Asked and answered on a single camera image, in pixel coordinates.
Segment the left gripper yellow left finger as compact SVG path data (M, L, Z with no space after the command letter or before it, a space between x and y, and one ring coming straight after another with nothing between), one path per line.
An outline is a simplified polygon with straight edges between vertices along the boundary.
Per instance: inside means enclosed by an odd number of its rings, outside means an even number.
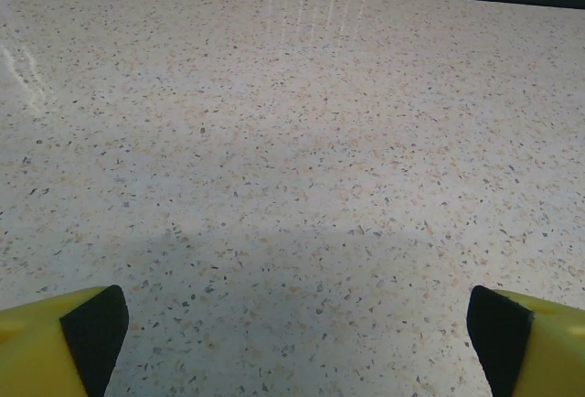
M120 286L97 286L1 312L3 396L102 396L126 335Z

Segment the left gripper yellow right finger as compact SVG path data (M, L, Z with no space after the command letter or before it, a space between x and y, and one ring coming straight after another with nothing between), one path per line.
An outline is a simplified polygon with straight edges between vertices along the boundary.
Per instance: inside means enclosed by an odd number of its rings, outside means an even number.
M493 396L584 394L583 310L477 285L466 325Z

